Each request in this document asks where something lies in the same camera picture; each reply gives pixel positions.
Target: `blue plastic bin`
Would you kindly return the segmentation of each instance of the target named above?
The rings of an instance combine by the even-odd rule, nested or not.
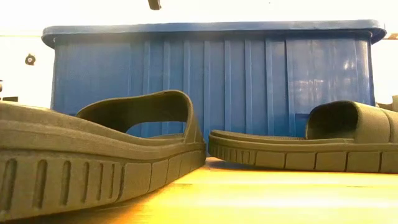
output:
[[[55,49],[54,110],[179,89],[207,138],[212,129],[303,136],[314,106],[374,105],[371,44],[385,34],[372,20],[222,22],[49,27],[42,40]],[[182,131],[149,123],[128,133]]]

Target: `plastic bin lid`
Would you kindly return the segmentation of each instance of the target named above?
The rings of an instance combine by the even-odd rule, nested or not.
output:
[[[200,31],[300,31],[300,30],[368,30],[371,42],[376,43],[386,34],[384,24],[375,20],[352,21],[295,21],[295,22],[211,22],[138,24],[117,26],[53,26],[43,30],[42,40],[54,48],[54,39],[61,35],[75,34],[132,34],[154,32],[200,32]]]

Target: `white wall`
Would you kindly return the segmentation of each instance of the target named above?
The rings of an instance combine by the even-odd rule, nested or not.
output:
[[[388,32],[398,32],[395,0],[161,0],[151,11],[147,0],[13,0],[0,8],[0,79],[3,96],[18,94],[21,103],[49,107],[53,50],[41,43],[42,29],[55,25],[111,25],[154,22],[300,21],[379,19]],[[398,41],[383,40],[373,47],[376,100],[398,94]],[[35,54],[35,66],[24,64]]]

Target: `wooden surface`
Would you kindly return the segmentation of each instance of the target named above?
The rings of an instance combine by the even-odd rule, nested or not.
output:
[[[253,170],[211,157],[141,198],[18,223],[398,223],[398,175]]]

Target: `slide sandal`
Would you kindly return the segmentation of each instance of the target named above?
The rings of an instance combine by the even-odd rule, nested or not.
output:
[[[209,153],[225,161],[276,169],[398,173],[396,112],[336,101],[312,110],[305,135],[212,131]]]
[[[183,134],[139,138],[150,121],[184,121]],[[0,222],[138,197],[205,163],[192,102],[181,91],[113,98],[76,117],[0,103]]]

